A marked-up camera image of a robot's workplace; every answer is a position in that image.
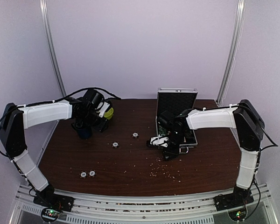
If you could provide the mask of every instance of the case lid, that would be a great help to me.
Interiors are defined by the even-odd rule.
[[[191,109],[197,97],[196,89],[158,89],[157,117],[164,111],[169,111],[175,116],[186,109]]]

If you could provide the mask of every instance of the metal frame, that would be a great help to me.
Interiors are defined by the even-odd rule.
[[[240,39],[242,27],[243,27],[244,10],[245,10],[245,0],[238,0],[238,10],[237,10],[237,15],[236,15],[235,24],[234,24],[230,52],[228,55],[227,64],[226,64],[226,68],[225,68],[225,72],[224,72],[224,77],[223,77],[219,95],[217,98],[217,103],[220,106],[223,105],[223,99],[225,97],[226,91],[228,89],[229,81],[230,81],[230,78],[232,75],[232,69],[233,69],[233,65],[234,65],[233,64],[234,56],[235,56],[236,50],[238,48],[238,43],[239,43],[239,39]]]
[[[259,186],[261,201],[266,203],[266,212],[271,224],[278,224],[274,213],[271,194],[266,184]],[[252,186],[254,202],[257,203],[259,194]],[[33,204],[33,197],[29,195],[30,187],[21,185],[16,194],[16,204],[10,219],[10,224],[17,224],[21,210],[38,215],[42,206]],[[213,197],[219,194],[231,193],[232,189],[207,193],[180,196],[155,197],[123,197],[100,196],[92,194],[74,193],[56,190],[56,193],[72,196],[75,201],[71,212],[64,212],[60,217],[62,222],[87,223],[182,223],[194,219],[203,219],[220,213],[216,211]]]
[[[41,6],[41,13],[42,13],[43,23],[44,23],[44,27],[45,27],[45,31],[46,31],[47,41],[48,41],[48,45],[49,45],[49,52],[50,52],[55,76],[56,76],[58,86],[59,86],[59,89],[60,89],[62,95],[66,96],[66,91],[65,91],[65,87],[64,87],[64,84],[62,81],[61,74],[60,74],[60,70],[59,70],[59,66],[58,66],[58,62],[57,62],[57,58],[56,58],[56,53],[55,53],[55,49],[54,49],[53,39],[52,39],[51,28],[50,28],[50,24],[49,24],[47,0],[40,0],[40,6]],[[231,78],[233,60],[234,60],[234,56],[236,53],[236,49],[238,47],[238,42],[239,42],[239,38],[240,38],[242,26],[243,26],[244,9],[245,9],[245,0],[238,0],[238,9],[237,9],[236,19],[235,19],[235,24],[234,24],[231,48],[230,48],[230,52],[228,55],[227,64],[225,67],[224,77],[223,77],[221,87],[219,90],[219,94],[217,97],[218,105],[223,104],[224,95],[228,89],[229,81]]]
[[[45,27],[46,31],[46,36],[47,36],[47,41],[49,45],[49,52],[51,56],[51,61],[53,65],[53,69],[55,72],[55,76],[58,82],[58,86],[60,89],[60,92],[62,93],[62,96],[66,96],[65,92],[65,87],[61,78],[57,58],[56,58],[56,53],[54,49],[54,44],[53,44],[53,39],[52,39],[52,33],[51,33],[51,28],[50,28],[50,23],[49,23],[49,14],[48,14],[48,9],[47,9],[47,1],[46,0],[40,0],[40,6],[41,6],[41,13],[42,13],[42,19],[43,19],[43,24]]]

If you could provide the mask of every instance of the small round object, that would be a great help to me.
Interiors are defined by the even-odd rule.
[[[119,147],[119,143],[118,143],[118,142],[112,143],[112,147],[113,147],[113,148],[118,148],[118,147]]]
[[[89,172],[89,176],[90,176],[90,177],[94,177],[96,174],[97,174],[97,173],[96,173],[94,170],[91,170],[91,171]]]
[[[137,138],[139,138],[139,134],[138,134],[137,132],[135,132],[135,133],[132,134],[132,137],[133,137],[134,139],[137,139]]]
[[[80,173],[80,178],[85,179],[87,177],[87,173],[85,171],[82,171]]]

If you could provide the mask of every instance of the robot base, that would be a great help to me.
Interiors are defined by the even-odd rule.
[[[222,211],[244,206],[245,204],[254,202],[254,199],[251,194],[251,191],[249,191],[249,194],[245,197],[245,199],[236,200],[235,194],[231,193],[227,195],[218,195],[214,197],[214,202],[217,211]]]
[[[55,204],[53,205],[53,209],[55,210],[62,210],[62,211],[71,211],[71,208],[74,204],[74,198],[69,196],[63,196],[63,195],[53,195],[53,201],[55,201]],[[40,199],[38,196],[35,196],[33,203],[42,205],[44,207],[47,207],[48,204],[45,203],[42,199]]]

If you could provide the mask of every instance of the black cable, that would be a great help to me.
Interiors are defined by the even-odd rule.
[[[107,93],[108,95],[114,97],[115,99],[121,99],[120,97],[114,95],[113,93],[108,92],[108,91],[105,90],[105,89],[102,89],[102,88],[99,88],[99,87],[87,87],[87,88],[83,88],[83,89],[74,91],[74,92],[72,92],[71,94],[69,94],[69,95],[67,95],[67,96],[65,96],[65,97],[62,97],[62,98],[60,98],[60,99],[55,100],[55,102],[60,102],[60,101],[66,99],[66,98],[68,98],[68,97],[71,97],[72,95],[75,95],[75,94],[77,94],[77,93],[79,93],[79,92],[82,92],[82,91],[85,91],[85,90],[101,90],[101,91]]]
[[[121,98],[109,97],[105,101],[110,100],[110,99],[121,99]]]
[[[253,179],[253,183],[254,183],[254,185],[256,186],[257,190],[258,190],[258,193],[259,193],[259,199],[258,199],[258,202],[257,202],[257,204],[256,204],[255,208],[253,209],[253,211],[250,213],[250,215],[248,215],[248,217],[246,217],[246,218],[244,219],[244,221],[246,221],[248,218],[250,218],[250,217],[251,217],[251,215],[253,215],[253,213],[254,213],[254,212],[256,211],[256,209],[258,208],[259,203],[260,203],[260,200],[261,200],[261,192],[260,192],[260,189],[259,189],[258,184],[257,184],[257,183],[256,183],[256,181],[255,181],[255,178]]]
[[[29,190],[29,195],[31,196],[31,197],[35,197],[34,195],[31,195],[31,191],[33,190],[33,188],[31,188],[30,190]]]
[[[34,190],[35,194],[44,202],[47,204],[47,206],[49,206],[50,208],[53,208],[53,205],[49,202],[47,202],[45,199],[43,199],[43,197],[41,197],[41,195],[38,193],[38,191],[35,189],[35,187],[33,185],[32,186],[32,189]]]
[[[267,148],[271,148],[271,147],[276,147],[275,145],[269,145],[269,146],[266,146],[264,148],[262,148],[260,151],[262,152],[263,150],[267,149]]]
[[[249,107],[243,106],[243,105],[238,105],[238,106],[232,106],[232,107],[241,107],[244,108],[248,111],[250,111],[251,114],[253,114],[252,110]],[[261,130],[263,131],[263,133],[265,134],[265,136],[270,140],[270,142],[273,144],[274,147],[278,147],[278,145],[271,139],[271,137],[268,135],[268,133],[266,133],[265,129],[263,128],[262,124],[260,123],[260,121],[255,118],[256,122],[259,124]]]
[[[80,90],[77,90],[77,91],[74,91],[72,92],[71,94],[65,96],[65,97],[62,97],[62,98],[59,98],[59,99],[56,99],[54,102],[60,102],[68,97],[71,97],[79,92],[82,92],[82,91],[85,91],[85,90],[101,90],[105,93],[107,93],[108,95],[114,97],[114,99],[121,99],[120,97],[114,95],[113,93],[110,93],[109,91],[105,90],[105,89],[102,89],[102,88],[99,88],[99,87],[87,87],[87,88],[82,88]],[[42,104],[51,104],[53,101],[42,101],[42,102],[37,102],[37,103],[32,103],[32,104],[27,104],[26,106],[36,106],[36,105],[42,105]]]
[[[7,115],[11,114],[11,113],[12,113],[13,111],[15,111],[16,109],[17,109],[17,107],[15,107],[14,109],[12,109],[12,110],[6,112],[6,113],[0,118],[0,123],[1,123],[1,121],[2,121]],[[1,150],[0,150],[0,154],[3,155],[3,156],[5,156],[5,157],[7,157],[7,158],[9,158],[9,156],[8,156],[7,154],[4,154]]]

